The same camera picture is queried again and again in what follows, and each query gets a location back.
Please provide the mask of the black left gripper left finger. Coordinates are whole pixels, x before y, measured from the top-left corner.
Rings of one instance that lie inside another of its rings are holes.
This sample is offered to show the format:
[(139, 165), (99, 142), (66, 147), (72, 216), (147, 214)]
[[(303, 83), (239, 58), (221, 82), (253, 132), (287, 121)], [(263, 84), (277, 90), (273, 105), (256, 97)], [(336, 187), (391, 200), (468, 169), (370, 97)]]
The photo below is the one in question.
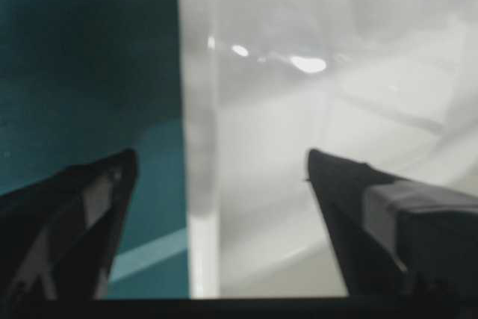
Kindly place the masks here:
[(1, 195), (1, 299), (101, 297), (136, 179), (127, 149)]

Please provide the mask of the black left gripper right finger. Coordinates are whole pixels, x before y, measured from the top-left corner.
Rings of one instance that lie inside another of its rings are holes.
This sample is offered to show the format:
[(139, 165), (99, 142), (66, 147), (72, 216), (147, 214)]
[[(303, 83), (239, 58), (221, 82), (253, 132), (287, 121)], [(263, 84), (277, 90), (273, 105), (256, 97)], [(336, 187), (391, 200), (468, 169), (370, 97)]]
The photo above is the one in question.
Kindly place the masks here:
[(308, 179), (349, 294), (477, 295), (477, 198), (312, 149)]

